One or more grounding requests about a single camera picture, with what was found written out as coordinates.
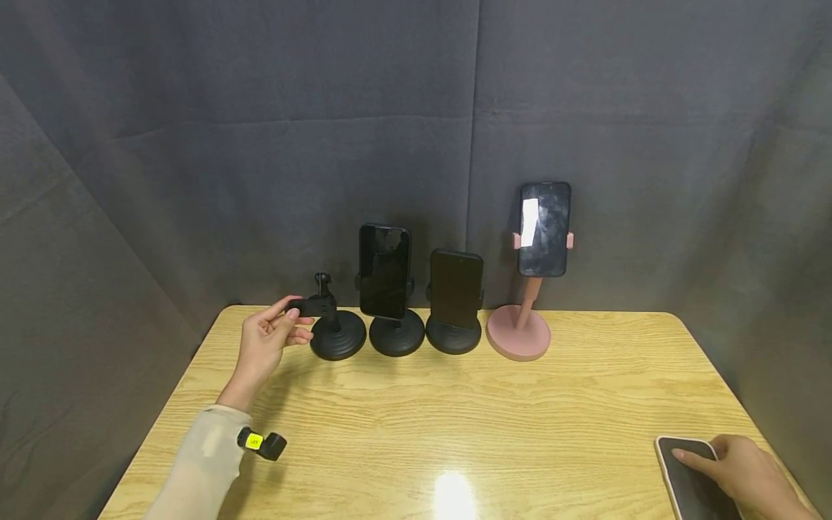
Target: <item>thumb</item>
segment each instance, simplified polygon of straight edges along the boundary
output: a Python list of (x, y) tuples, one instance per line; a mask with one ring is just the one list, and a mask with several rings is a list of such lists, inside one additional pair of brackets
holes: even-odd
[(716, 475), (720, 472), (720, 464), (716, 460), (700, 457), (696, 453), (676, 448), (673, 450), (673, 456), (676, 457), (679, 462), (685, 464), (688, 468), (704, 473), (714, 480), (716, 480)]
[(295, 323), (300, 316), (300, 311), (297, 309), (289, 309), (286, 314), (280, 316), (275, 323), (275, 331), (271, 333), (271, 337), (280, 341), (281, 347), (286, 343), (286, 338), (295, 327)]

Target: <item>pink stand pole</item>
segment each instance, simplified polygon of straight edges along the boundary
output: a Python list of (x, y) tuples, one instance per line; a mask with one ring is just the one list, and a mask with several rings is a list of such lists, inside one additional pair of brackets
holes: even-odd
[(520, 315), (517, 323), (514, 324), (515, 329), (522, 330), (526, 326), (528, 316), (532, 313), (534, 300), (537, 300), (537, 295), (540, 293), (541, 283), (543, 283), (543, 278), (526, 278), (526, 290), (523, 292)]

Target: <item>smartphone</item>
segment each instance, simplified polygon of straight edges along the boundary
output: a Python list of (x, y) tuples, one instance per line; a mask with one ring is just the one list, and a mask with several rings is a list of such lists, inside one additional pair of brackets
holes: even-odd
[(473, 253), (436, 249), (430, 254), (430, 316), (473, 329), (482, 305), (483, 259)]
[(566, 182), (533, 182), (522, 186), (520, 199), (520, 274), (563, 276), (572, 188)]
[(656, 454), (664, 473), (667, 492), (678, 520), (742, 520), (736, 503), (704, 473), (688, 468), (671, 452), (674, 448), (716, 460), (716, 452), (705, 441), (683, 437), (659, 437)]
[(410, 232), (364, 224), (359, 231), (359, 306), (367, 316), (402, 319), (410, 280)]

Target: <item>hand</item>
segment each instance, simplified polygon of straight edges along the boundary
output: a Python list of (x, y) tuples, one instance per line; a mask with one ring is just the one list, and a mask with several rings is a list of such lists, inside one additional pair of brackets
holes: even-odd
[(311, 325), (312, 318), (299, 318), (299, 311), (291, 309), (283, 314), (286, 305), (300, 296), (286, 296), (266, 310), (243, 321), (240, 354), (231, 380), (216, 400), (218, 404), (248, 412), (257, 394), (283, 358), (287, 345), (308, 344), (313, 335), (297, 324)]
[(713, 478), (728, 496), (769, 520), (815, 518), (800, 503), (775, 458), (754, 441), (739, 435), (720, 435), (711, 446), (717, 461), (681, 449), (674, 449), (673, 456), (688, 468)]

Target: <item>black round base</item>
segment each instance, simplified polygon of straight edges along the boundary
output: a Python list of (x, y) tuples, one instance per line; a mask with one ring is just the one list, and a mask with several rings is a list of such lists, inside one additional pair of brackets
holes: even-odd
[(477, 322), (473, 329), (466, 329), (456, 325), (449, 325), (428, 317), (428, 324), (425, 327), (428, 334), (428, 341), (436, 347), (439, 352), (445, 354), (466, 354), (474, 350), (479, 344), (483, 335), (483, 327)]
[(326, 319), (319, 319), (312, 325), (312, 352), (327, 361), (340, 361), (355, 354), (364, 346), (367, 339), (367, 327), (356, 313), (348, 310), (338, 311), (338, 323), (341, 330), (332, 329)]
[(407, 309), (401, 321), (376, 318), (369, 325), (369, 342), (386, 356), (398, 358), (412, 354), (423, 341), (422, 319), (410, 309)]

